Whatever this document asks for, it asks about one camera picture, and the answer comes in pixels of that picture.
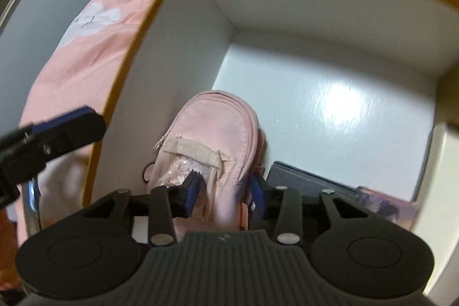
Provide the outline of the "photo card with picture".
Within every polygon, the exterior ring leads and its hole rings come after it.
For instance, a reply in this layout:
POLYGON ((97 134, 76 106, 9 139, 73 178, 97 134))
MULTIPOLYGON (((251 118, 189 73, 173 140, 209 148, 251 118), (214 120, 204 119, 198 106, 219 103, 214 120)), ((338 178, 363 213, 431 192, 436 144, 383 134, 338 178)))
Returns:
POLYGON ((378 214, 405 230, 410 231, 418 215, 419 208, 412 202, 400 200, 366 187, 357 188, 358 202, 367 210, 378 214))

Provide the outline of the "dark grey flat box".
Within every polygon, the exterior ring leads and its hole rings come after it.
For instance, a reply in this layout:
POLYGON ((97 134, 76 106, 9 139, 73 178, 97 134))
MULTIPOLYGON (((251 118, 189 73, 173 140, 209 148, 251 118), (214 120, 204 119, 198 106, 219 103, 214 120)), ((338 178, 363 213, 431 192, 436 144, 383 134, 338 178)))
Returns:
POLYGON ((272 187, 285 186, 298 190, 302 196, 318 198, 322 190, 334 190, 352 201, 357 201, 358 190, 308 171, 297 169, 280 161, 275 161, 267 176, 267 183, 272 187))

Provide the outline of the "pink pouch bag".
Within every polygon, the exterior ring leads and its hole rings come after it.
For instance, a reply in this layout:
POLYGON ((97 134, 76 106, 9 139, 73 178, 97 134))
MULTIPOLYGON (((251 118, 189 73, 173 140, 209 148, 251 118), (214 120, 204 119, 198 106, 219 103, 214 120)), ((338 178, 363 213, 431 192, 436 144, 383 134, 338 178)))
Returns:
POLYGON ((204 91, 179 111, 145 167, 148 189, 180 186, 193 171, 203 177, 189 218, 174 219, 177 238, 189 231, 237 231, 248 225, 248 178, 263 172, 264 134, 255 111, 226 91, 204 91))

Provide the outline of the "pink patterned bed sheet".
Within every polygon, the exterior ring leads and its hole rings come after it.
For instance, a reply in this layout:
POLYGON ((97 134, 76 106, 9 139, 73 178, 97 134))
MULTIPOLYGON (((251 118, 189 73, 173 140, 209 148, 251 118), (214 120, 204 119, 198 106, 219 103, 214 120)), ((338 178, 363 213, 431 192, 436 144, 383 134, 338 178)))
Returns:
MULTIPOLYGON (((89 106, 104 116, 109 129, 108 99, 139 30, 157 2, 91 0, 72 20, 33 83, 21 124, 39 123, 89 106)), ((155 142, 154 150, 160 138, 155 142)), ((88 182, 94 150, 103 141, 51 161, 40 172, 40 219, 43 227, 49 227, 105 196, 91 200, 93 185, 88 182)), ((145 167, 155 161, 157 154, 155 150, 155 157, 141 169, 141 190, 126 187, 115 190, 148 193, 150 189, 143 173, 145 167)))

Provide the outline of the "orange cardboard storage box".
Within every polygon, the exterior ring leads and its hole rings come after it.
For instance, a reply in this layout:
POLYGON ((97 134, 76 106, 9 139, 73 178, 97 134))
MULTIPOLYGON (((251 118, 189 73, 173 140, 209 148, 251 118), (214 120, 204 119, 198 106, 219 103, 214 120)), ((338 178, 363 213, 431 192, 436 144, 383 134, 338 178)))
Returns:
MULTIPOLYGON (((254 108, 268 174, 280 161, 420 211, 433 129, 458 129, 458 0, 158 0, 108 99, 91 200, 141 190, 155 142, 205 89, 254 108)), ((300 244, 190 233, 85 303, 436 305, 424 294, 434 254, 414 224, 334 190, 301 195, 300 244)))

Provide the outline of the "white rectangular box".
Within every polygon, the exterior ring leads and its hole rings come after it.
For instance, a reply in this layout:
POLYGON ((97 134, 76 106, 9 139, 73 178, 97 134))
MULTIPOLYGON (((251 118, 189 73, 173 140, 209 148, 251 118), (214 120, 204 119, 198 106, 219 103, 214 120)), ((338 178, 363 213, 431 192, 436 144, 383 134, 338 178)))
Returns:
POLYGON ((437 305, 458 299, 458 129, 437 124, 416 203, 420 207, 413 232, 434 254, 434 270, 426 294, 437 305))

